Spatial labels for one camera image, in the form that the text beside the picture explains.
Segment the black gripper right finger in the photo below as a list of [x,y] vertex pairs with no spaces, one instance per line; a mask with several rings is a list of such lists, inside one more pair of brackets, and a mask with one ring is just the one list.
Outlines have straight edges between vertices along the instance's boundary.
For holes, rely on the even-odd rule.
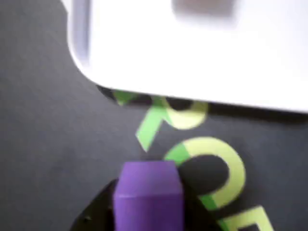
[[193,193],[184,193],[185,231],[220,231],[211,213]]

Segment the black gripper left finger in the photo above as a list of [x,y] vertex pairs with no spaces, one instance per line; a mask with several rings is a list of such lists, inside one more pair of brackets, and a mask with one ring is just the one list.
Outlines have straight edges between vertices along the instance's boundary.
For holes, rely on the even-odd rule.
[[114,231],[113,193],[118,179],[110,181],[77,216],[71,231]]

